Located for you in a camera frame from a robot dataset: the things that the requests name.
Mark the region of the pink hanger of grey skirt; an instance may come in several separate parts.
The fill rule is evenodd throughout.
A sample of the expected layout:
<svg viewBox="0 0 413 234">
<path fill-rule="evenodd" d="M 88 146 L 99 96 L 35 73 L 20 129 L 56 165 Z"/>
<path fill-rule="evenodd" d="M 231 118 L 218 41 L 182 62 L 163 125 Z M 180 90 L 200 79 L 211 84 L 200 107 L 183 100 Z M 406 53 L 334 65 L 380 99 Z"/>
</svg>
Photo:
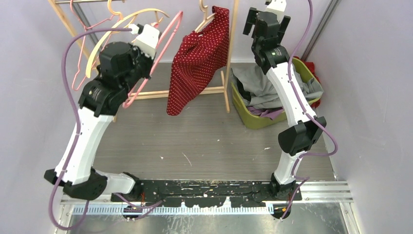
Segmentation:
<svg viewBox="0 0 413 234">
<path fill-rule="evenodd" d="M 172 21 L 169 23 L 169 25 L 166 27 L 166 29 L 164 30 L 164 32 L 161 33 L 159 42 L 157 44 L 156 47 L 156 55 L 154 58 L 154 64 L 153 67 L 150 71 L 150 76 L 153 74 L 156 66 L 158 65 L 160 59 L 162 58 L 164 52 L 167 50 L 170 42 L 172 41 L 173 37 L 175 36 L 176 31 L 178 30 L 181 20 L 183 17 L 183 11 L 179 11 L 175 17 L 172 19 Z M 151 24 L 151 26 L 157 28 L 157 23 Z M 169 31 L 173 29 L 173 32 L 171 33 L 168 41 L 166 42 L 165 46 L 163 47 L 163 49 L 160 49 L 159 46 L 161 44 L 161 42 L 166 38 L 166 36 L 168 35 Z M 128 98 L 127 100 L 122 104 L 123 108 L 128 108 L 134 101 L 135 99 L 138 97 L 139 93 L 142 91 L 142 89 L 145 87 L 145 85 L 147 84 L 147 82 L 149 81 L 148 78 L 145 78 L 142 82 L 142 84 L 139 86 L 139 88 L 137 90 L 135 90 L 134 88 L 131 89 L 131 91 L 129 91 L 128 93 Z"/>
</svg>

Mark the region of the grey skirt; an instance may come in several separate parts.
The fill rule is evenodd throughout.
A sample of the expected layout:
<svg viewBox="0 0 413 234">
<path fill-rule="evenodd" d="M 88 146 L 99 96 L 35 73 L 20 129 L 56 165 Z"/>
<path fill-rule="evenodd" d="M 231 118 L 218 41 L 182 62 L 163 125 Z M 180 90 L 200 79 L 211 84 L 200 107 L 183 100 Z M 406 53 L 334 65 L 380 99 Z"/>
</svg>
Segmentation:
<svg viewBox="0 0 413 234">
<path fill-rule="evenodd" d="M 311 101 L 320 98 L 324 93 L 320 83 L 313 77 L 309 81 L 303 81 L 302 75 L 297 72 L 295 65 L 292 67 L 306 100 Z M 246 107 L 253 106 L 257 109 L 282 107 L 276 89 L 259 66 L 249 65 L 245 68 L 232 68 L 230 75 L 236 81 L 236 88 Z"/>
</svg>

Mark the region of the purple skirt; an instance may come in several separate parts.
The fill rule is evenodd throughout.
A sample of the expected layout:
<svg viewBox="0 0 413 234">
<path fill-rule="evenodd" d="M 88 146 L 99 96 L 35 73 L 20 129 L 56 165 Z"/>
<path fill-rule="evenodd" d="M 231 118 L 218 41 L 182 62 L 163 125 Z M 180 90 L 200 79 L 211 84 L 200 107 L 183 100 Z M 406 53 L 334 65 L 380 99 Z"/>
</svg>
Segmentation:
<svg viewBox="0 0 413 234">
<path fill-rule="evenodd" d="M 257 109 L 253 106 L 248 106 L 247 110 L 254 116 L 258 116 L 261 118 L 269 118 L 271 120 L 275 120 L 282 114 L 284 114 L 283 108 L 273 108 L 273 109 Z"/>
</svg>

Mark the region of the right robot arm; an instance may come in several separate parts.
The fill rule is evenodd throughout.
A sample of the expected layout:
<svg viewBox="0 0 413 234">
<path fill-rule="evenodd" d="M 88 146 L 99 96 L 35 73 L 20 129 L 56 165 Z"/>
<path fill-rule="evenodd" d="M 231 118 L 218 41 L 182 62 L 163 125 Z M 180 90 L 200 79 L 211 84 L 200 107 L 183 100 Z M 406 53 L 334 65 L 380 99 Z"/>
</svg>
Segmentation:
<svg viewBox="0 0 413 234">
<path fill-rule="evenodd" d="M 275 87 L 289 126 L 278 135 L 282 155 L 268 186 L 276 200 L 283 200 L 296 188 L 296 169 L 326 127 L 326 119 L 315 114 L 301 92 L 291 57 L 281 45 L 289 22 L 289 16 L 251 7 L 243 30 L 243 34 L 252 35 L 255 62 Z"/>
</svg>

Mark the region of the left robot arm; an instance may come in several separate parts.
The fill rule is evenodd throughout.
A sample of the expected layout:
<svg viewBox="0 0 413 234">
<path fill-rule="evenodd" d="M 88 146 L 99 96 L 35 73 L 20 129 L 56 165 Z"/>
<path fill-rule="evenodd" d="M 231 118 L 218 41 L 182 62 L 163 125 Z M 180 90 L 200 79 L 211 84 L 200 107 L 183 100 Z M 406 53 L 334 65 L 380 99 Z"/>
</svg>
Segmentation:
<svg viewBox="0 0 413 234">
<path fill-rule="evenodd" d="M 75 125 L 61 162 L 45 172 L 44 178 L 63 192 L 82 200 L 122 195 L 137 201 L 142 195 L 141 180 L 127 172 L 105 173 L 93 168 L 97 148 L 119 107 L 142 78 L 149 78 L 155 47 L 112 42 L 99 53 L 98 75 L 83 88 L 78 101 L 80 122 Z"/>
</svg>

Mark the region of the red polka dot skirt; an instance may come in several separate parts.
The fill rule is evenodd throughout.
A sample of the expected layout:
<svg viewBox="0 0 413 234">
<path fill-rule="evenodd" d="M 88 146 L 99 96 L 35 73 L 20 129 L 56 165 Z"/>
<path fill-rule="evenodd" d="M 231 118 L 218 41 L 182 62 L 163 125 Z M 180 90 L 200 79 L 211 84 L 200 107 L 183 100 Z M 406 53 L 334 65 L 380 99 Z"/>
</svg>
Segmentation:
<svg viewBox="0 0 413 234">
<path fill-rule="evenodd" d="M 169 116 L 180 114 L 209 85 L 215 72 L 226 66 L 230 10 L 213 6 L 212 12 L 214 18 L 207 26 L 183 37 L 172 61 L 166 109 Z"/>
</svg>

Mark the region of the wooden hanger of red skirt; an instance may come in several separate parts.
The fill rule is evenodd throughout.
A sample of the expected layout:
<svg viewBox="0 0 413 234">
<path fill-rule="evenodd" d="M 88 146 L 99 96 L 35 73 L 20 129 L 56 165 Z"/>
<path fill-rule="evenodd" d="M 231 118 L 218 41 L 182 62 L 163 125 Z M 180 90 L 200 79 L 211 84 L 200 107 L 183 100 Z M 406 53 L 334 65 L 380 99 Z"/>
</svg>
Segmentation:
<svg viewBox="0 0 413 234">
<path fill-rule="evenodd" d="M 209 14 L 208 5 L 204 4 L 204 0 L 198 1 L 199 8 L 203 13 L 201 23 L 194 29 L 194 32 L 199 33 L 204 29 L 215 17 L 215 13 Z"/>
</svg>

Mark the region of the wooden clothes rack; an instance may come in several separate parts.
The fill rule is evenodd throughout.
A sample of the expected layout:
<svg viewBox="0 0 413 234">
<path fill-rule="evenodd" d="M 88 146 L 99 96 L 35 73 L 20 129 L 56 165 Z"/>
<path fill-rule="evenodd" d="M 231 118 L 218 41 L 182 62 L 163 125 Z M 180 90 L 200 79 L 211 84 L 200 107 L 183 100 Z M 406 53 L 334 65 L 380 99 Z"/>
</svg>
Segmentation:
<svg viewBox="0 0 413 234">
<path fill-rule="evenodd" d="M 61 22 L 64 24 L 66 27 L 67 31 L 71 34 L 71 36 L 76 36 L 77 32 L 75 31 L 75 28 L 71 24 L 70 20 L 67 19 L 67 16 L 65 15 L 64 11 L 61 9 L 62 4 L 69 4 L 70 0 L 50 0 L 49 4 L 53 8 L 53 10 L 56 12 L 57 16 L 60 18 Z M 75 0 L 74 2 L 76 3 L 88 3 L 87 0 Z M 209 95 L 209 94 L 217 94 L 217 93 L 223 93 L 224 98 L 225 98 L 225 108 L 226 112 L 230 112 L 230 106 L 229 106 L 229 100 L 228 100 L 228 93 L 227 93 L 227 86 L 228 86 L 228 81 L 229 81 L 229 71 L 230 71 L 230 65 L 231 65 L 231 55 L 232 55 L 232 49 L 233 49 L 233 34 L 235 33 L 235 28 L 236 28 L 236 21 L 237 21 L 237 14 L 238 14 L 238 5 L 239 2 L 237 0 L 234 1 L 233 4 L 233 11 L 232 11 L 232 20 L 230 22 L 230 30 L 229 30 L 229 46 L 228 46 L 228 53 L 227 53 L 227 59 L 226 61 L 226 71 L 221 71 L 221 79 L 222 79 L 222 86 L 216 86 L 216 87 L 206 87 L 200 94 L 201 95 Z M 156 8 L 144 8 L 142 10 L 136 11 L 134 13 L 131 13 L 127 16 L 123 16 L 122 20 L 117 20 L 117 22 L 113 25 L 113 28 L 119 26 L 126 20 L 130 19 L 131 21 L 126 24 L 129 26 L 134 22 L 136 19 L 137 15 L 145 13 L 145 12 L 154 12 L 155 17 L 156 17 L 156 22 L 157 26 L 159 23 L 162 21 L 164 17 L 168 18 L 169 15 L 165 13 L 164 11 Z M 88 62 L 86 65 L 86 72 L 85 76 L 87 78 L 91 77 L 91 73 L 93 69 L 96 69 L 96 66 L 98 64 L 97 62 L 97 53 L 98 51 L 102 50 L 103 47 L 107 44 L 109 41 L 109 38 L 111 37 L 111 32 L 106 32 L 99 40 L 98 43 L 94 46 L 93 50 L 89 52 L 88 49 L 87 52 L 84 53 L 84 55 L 89 54 Z M 78 46 L 80 46 L 81 39 L 78 39 L 76 43 Z M 151 91 L 151 92 L 140 92 L 138 97 L 136 99 L 155 99 L 155 98 L 166 98 L 169 95 L 168 90 L 164 91 Z"/>
</svg>

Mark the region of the olive green plastic basket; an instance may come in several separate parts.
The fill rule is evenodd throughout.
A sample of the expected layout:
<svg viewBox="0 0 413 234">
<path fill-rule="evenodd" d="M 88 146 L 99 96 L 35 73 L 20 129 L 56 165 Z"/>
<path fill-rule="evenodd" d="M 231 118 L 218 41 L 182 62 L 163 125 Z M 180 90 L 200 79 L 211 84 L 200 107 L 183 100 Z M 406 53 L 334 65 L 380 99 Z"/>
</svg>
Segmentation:
<svg viewBox="0 0 413 234">
<path fill-rule="evenodd" d="M 303 81 L 309 81 L 309 79 L 311 77 L 315 78 L 312 75 L 312 73 L 309 71 L 309 69 L 305 66 L 305 64 L 303 62 L 301 62 L 300 60 L 298 60 L 296 58 L 293 58 L 292 65 L 295 65 L 297 72 L 302 75 L 302 80 Z M 241 120 L 242 120 L 242 122 L 243 122 L 243 124 L 245 125 L 246 128 L 257 130 L 257 129 L 261 129 L 261 128 L 276 124 L 278 122 L 287 120 L 287 116 L 286 116 L 285 112 L 284 112 L 284 114 L 282 114 L 281 116 L 279 116 L 275 120 L 271 120 L 271 119 L 266 118 L 266 117 L 261 118 L 261 117 L 252 115 L 247 110 L 247 107 L 244 105 L 243 101 L 241 100 L 241 96 L 238 92 L 238 89 L 236 88 L 236 81 L 233 78 L 232 78 L 231 88 L 232 88 L 232 102 L 235 106 L 236 111 L 238 112 L 238 115 L 240 116 L 240 118 L 241 118 Z M 320 98 L 308 101 L 308 103 L 309 103 L 309 105 L 311 105 L 312 103 L 314 103 L 318 100 L 320 100 Z"/>
</svg>

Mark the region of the metal corner rail left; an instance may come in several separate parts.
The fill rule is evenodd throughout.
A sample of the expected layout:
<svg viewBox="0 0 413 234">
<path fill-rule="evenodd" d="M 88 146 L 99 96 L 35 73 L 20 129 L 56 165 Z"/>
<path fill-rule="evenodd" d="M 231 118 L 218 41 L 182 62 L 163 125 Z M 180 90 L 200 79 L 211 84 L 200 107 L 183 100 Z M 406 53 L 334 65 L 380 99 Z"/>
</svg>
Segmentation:
<svg viewBox="0 0 413 234">
<path fill-rule="evenodd" d="M 85 25 L 85 27 L 90 27 L 91 24 L 90 24 L 90 22 L 89 22 L 89 20 L 86 16 L 86 14 L 84 13 L 80 3 L 73 2 L 71 6 L 72 6 L 75 14 L 80 19 L 80 22 L 83 23 L 83 25 Z M 96 45 L 98 43 L 98 38 L 97 38 L 97 35 L 95 33 L 90 34 L 89 38 L 92 41 L 93 45 Z"/>
</svg>

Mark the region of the metal corner rail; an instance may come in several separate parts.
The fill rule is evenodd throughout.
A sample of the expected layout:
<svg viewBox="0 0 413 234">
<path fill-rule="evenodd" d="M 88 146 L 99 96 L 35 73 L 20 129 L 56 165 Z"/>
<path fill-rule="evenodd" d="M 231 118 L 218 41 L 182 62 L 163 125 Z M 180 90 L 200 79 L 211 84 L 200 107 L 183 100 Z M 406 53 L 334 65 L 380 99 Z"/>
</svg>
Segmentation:
<svg viewBox="0 0 413 234">
<path fill-rule="evenodd" d="M 90 24 L 90 22 L 89 22 L 89 20 L 86 16 L 86 14 L 84 13 L 80 3 L 73 2 L 71 6 L 72 6 L 75 14 L 80 19 L 80 22 L 83 23 L 83 25 L 85 25 L 85 27 L 90 27 L 91 24 Z M 95 33 L 90 34 L 89 38 L 92 41 L 93 45 L 96 45 L 98 43 L 98 38 L 97 38 L 97 35 Z"/>
<path fill-rule="evenodd" d="M 322 15 L 320 22 L 318 23 L 314 33 L 312 34 L 309 40 L 309 43 L 307 44 L 302 54 L 301 59 L 303 59 L 304 61 L 307 61 L 316 43 L 318 42 L 322 32 L 324 31 L 325 27 L 329 23 L 331 17 L 333 16 L 335 10 L 337 9 L 340 3 L 341 3 L 341 0 L 330 0 L 329 1 L 329 4 L 327 5 L 327 8 Z"/>
</svg>

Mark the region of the metal corner rail right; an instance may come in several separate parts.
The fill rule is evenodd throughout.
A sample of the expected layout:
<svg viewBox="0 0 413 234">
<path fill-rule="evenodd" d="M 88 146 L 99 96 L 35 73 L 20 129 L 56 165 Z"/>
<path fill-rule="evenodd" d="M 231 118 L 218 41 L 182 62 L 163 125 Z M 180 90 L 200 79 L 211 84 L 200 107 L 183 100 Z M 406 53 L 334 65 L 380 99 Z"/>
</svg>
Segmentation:
<svg viewBox="0 0 413 234">
<path fill-rule="evenodd" d="M 327 5 L 327 8 L 322 15 L 320 22 L 318 23 L 314 33 L 312 34 L 309 40 L 309 43 L 307 44 L 302 54 L 301 59 L 303 59 L 304 61 L 307 61 L 316 43 L 318 42 L 322 32 L 324 31 L 325 27 L 329 23 L 331 17 L 333 16 L 335 10 L 337 9 L 340 3 L 341 3 L 341 0 L 330 0 L 329 1 L 329 4 Z"/>
</svg>

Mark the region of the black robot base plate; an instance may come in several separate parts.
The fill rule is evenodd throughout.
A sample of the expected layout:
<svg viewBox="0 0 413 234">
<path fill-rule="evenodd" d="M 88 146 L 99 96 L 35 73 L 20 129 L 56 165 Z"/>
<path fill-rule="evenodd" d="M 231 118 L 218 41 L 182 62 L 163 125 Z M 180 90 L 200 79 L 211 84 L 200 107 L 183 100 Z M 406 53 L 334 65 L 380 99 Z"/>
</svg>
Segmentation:
<svg viewBox="0 0 413 234">
<path fill-rule="evenodd" d="M 142 180 L 136 195 L 111 196 L 112 202 L 143 201 L 149 206 L 160 201 L 164 207 L 222 207 L 229 200 L 232 208 L 263 207 L 266 202 L 300 201 L 300 191 L 271 193 L 269 181 L 230 180 Z"/>
</svg>

